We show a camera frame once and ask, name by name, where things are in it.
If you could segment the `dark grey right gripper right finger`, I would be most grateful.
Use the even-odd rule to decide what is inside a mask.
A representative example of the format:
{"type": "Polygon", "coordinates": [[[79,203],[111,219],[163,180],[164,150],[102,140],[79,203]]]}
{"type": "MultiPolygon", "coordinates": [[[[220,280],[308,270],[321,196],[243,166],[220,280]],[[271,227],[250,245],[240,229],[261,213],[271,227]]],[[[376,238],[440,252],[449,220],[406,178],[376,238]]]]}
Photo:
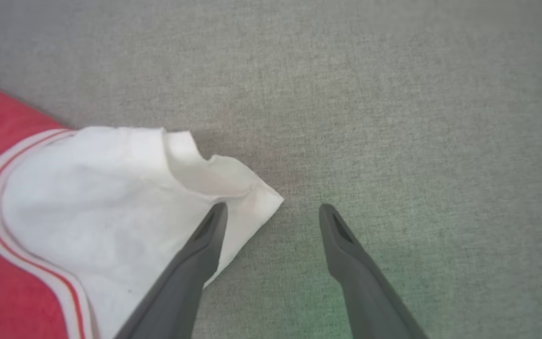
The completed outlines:
{"type": "Polygon", "coordinates": [[[342,287],[355,339],[426,339],[400,296],[331,204],[319,225],[330,275],[342,287]]]}

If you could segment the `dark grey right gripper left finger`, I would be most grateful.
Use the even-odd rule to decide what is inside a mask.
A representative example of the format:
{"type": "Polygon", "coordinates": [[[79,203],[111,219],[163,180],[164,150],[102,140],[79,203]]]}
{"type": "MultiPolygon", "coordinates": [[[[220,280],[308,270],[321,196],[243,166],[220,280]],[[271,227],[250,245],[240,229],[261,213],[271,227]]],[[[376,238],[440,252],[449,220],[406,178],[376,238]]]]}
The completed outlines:
{"type": "Polygon", "coordinates": [[[225,202],[207,212],[116,335],[117,339],[190,339],[204,284],[219,266],[228,219],[225,202]]]}

